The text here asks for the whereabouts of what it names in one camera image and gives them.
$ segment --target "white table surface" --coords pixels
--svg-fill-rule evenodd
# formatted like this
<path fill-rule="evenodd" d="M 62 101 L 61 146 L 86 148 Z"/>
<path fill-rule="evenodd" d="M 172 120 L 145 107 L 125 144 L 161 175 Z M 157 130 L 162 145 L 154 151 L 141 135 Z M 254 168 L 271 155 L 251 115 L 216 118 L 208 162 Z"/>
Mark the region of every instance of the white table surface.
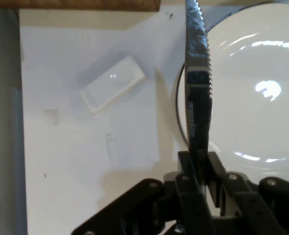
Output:
<path fill-rule="evenodd" d="M 182 2 L 158 13 L 20 11 L 29 235 L 70 234 L 140 180 L 177 169 Z M 238 8 L 205 6 L 205 22 Z M 127 55 L 147 80 L 93 116 L 79 90 Z"/>

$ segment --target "white rectangular block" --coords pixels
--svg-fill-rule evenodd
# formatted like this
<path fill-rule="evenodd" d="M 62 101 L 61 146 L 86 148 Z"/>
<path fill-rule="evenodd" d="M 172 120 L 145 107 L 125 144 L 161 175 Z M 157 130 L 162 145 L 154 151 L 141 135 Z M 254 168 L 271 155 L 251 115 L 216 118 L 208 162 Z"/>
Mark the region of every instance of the white rectangular block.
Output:
<path fill-rule="evenodd" d="M 127 56 L 80 91 L 91 113 L 95 114 L 113 103 L 138 83 L 145 75 L 136 61 Z"/>

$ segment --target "serrated knife blade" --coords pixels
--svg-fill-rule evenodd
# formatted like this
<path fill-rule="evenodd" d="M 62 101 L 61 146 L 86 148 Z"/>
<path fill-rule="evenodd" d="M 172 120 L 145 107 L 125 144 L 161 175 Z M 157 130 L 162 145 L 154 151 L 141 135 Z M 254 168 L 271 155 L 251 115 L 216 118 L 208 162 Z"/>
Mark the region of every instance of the serrated knife blade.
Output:
<path fill-rule="evenodd" d="M 212 112 L 209 50 L 199 3 L 186 0 L 185 105 L 188 148 L 201 169 Z"/>

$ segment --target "wooden edge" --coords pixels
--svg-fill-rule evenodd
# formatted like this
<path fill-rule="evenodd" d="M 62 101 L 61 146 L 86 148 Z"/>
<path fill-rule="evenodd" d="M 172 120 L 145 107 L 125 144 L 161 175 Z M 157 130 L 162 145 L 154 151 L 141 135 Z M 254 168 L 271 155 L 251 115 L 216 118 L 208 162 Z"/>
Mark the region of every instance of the wooden edge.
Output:
<path fill-rule="evenodd" d="M 0 0 L 0 8 L 159 11 L 161 0 Z"/>

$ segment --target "screw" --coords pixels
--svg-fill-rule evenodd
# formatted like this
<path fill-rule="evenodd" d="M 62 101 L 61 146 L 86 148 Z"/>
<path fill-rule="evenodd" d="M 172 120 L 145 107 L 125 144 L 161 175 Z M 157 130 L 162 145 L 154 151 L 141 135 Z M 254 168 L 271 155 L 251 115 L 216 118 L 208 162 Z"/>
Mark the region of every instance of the screw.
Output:
<path fill-rule="evenodd" d="M 236 180 L 238 178 L 235 174 L 230 174 L 228 177 L 230 180 Z"/>
<path fill-rule="evenodd" d="M 175 227 L 175 233 L 183 234 L 184 233 L 184 226 L 182 224 L 177 224 Z"/>
<path fill-rule="evenodd" d="M 190 177 L 189 177 L 189 176 L 186 176 L 186 175 L 184 175 L 184 176 L 182 177 L 182 179 L 183 179 L 183 180 L 189 180 L 189 179 L 190 179 Z"/>
<path fill-rule="evenodd" d="M 152 187 L 152 188 L 157 187 L 157 183 L 155 183 L 155 182 L 151 182 L 151 183 L 150 183 L 150 187 Z"/>
<path fill-rule="evenodd" d="M 273 179 L 269 179 L 269 180 L 267 180 L 267 184 L 269 184 L 271 186 L 274 186 L 274 185 L 277 184 L 277 182 L 275 180 L 273 180 Z"/>
<path fill-rule="evenodd" d="M 84 233 L 84 235 L 95 235 L 94 231 L 87 231 Z"/>

